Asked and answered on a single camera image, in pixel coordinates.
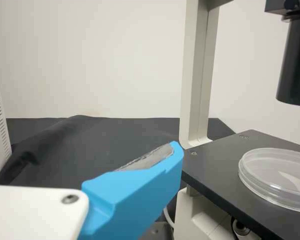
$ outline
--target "screw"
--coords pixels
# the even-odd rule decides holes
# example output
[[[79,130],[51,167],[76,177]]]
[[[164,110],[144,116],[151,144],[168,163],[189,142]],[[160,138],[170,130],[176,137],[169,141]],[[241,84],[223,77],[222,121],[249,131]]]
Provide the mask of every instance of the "screw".
[[[243,134],[241,134],[241,135],[239,135],[241,138],[243,138],[243,139],[248,139],[249,138],[249,136],[247,136],[247,135],[243,135]]]
[[[78,201],[79,197],[77,195],[67,195],[65,196],[64,198],[62,198],[61,202],[63,204],[73,204],[75,203],[76,201]]]

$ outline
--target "black fabric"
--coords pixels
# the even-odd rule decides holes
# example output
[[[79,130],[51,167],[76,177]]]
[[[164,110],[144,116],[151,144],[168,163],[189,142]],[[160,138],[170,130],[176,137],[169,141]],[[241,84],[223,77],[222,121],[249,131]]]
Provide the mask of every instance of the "black fabric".
[[[80,189],[83,181],[177,141],[179,136],[178,118],[78,115],[65,119],[7,119],[7,125],[14,152],[0,173],[0,184],[14,186]],[[230,134],[233,131],[219,119],[209,120],[211,139]]]

